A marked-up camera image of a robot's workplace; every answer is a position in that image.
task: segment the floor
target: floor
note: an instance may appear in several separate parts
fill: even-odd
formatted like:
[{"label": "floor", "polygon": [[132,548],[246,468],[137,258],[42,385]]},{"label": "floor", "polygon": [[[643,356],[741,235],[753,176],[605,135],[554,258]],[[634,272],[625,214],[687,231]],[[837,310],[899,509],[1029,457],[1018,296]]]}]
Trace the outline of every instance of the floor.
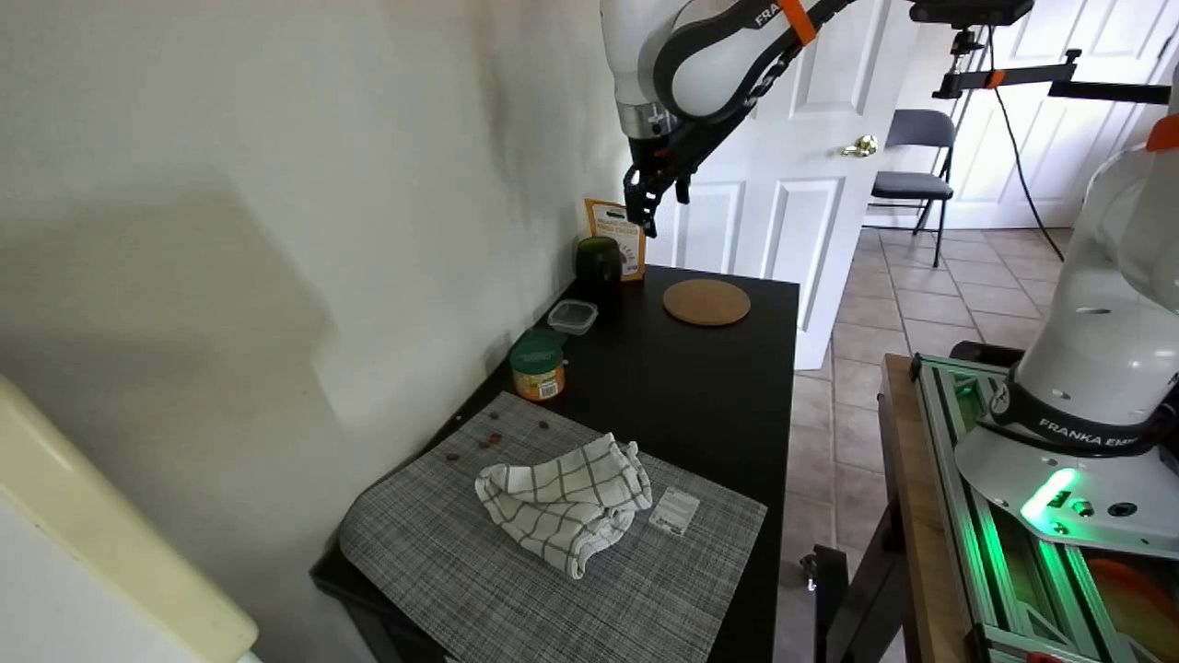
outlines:
[{"label": "floor", "polygon": [[1038,231],[947,231],[939,268],[931,231],[864,231],[828,360],[797,371],[778,663],[813,660],[813,603],[799,560],[834,545],[854,572],[886,509],[882,356],[951,354],[962,339],[1029,345],[1056,272],[1061,261]]}]

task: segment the round cork coaster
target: round cork coaster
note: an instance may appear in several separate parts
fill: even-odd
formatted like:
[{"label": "round cork coaster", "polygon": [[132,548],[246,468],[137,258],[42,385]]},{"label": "round cork coaster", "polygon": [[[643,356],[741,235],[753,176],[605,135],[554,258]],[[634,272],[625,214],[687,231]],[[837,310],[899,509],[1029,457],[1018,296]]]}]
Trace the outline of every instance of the round cork coaster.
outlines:
[{"label": "round cork coaster", "polygon": [[741,323],[753,310],[753,300],[726,281],[677,281],[665,293],[665,310],[687,323],[724,328]]}]

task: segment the chair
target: chair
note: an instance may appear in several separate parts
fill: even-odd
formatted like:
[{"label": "chair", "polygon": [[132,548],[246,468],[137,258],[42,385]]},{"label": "chair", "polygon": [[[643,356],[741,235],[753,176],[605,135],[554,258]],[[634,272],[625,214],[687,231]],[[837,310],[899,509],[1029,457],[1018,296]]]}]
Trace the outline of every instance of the chair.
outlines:
[{"label": "chair", "polygon": [[951,187],[956,122],[945,111],[899,107],[892,116],[892,129],[887,129],[886,146],[937,146],[937,150],[945,150],[945,164],[931,167],[930,172],[882,169],[876,183],[875,183],[876,198],[926,198],[920,219],[915,226],[915,235],[926,227],[930,207],[939,203],[937,248],[931,248],[931,268],[937,268],[945,261],[947,203],[956,198],[956,187]]}]

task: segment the white door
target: white door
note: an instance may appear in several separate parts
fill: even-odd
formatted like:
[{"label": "white door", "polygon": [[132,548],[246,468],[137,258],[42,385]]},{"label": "white door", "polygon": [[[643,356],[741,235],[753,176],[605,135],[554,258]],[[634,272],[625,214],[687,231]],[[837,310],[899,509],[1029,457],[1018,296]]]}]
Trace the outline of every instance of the white door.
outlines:
[{"label": "white door", "polygon": [[909,3],[860,0],[699,167],[694,203],[659,207],[649,261],[799,284],[797,369],[819,369],[844,300],[876,160],[909,58]]},{"label": "white door", "polygon": [[[1177,25],[1179,0],[1038,0],[1029,20],[995,29],[995,58],[1000,70],[1044,68],[1061,64],[1064,47],[1085,47],[1076,81],[1167,85]],[[951,111],[930,100],[951,64],[947,47],[947,32],[920,29],[904,103]],[[1165,107],[1056,100],[1048,85],[1011,85],[1004,100],[1048,226],[1071,226],[1091,172],[1165,116]],[[1031,227],[995,94],[975,94],[959,129],[956,193],[947,223],[956,227]],[[909,227],[915,209],[876,207],[876,223]]]}]

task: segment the crumpled cloth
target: crumpled cloth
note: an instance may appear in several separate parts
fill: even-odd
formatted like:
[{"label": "crumpled cloth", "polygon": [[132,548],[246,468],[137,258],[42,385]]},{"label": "crumpled cloth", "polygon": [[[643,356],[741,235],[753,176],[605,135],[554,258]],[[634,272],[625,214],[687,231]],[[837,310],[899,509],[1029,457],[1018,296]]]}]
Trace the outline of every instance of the crumpled cloth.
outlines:
[{"label": "crumpled cloth", "polygon": [[477,495],[509,539],[569,580],[585,580],[590,558],[614,545],[634,515],[652,509],[639,447],[621,447],[614,436],[532,468],[492,464]]}]

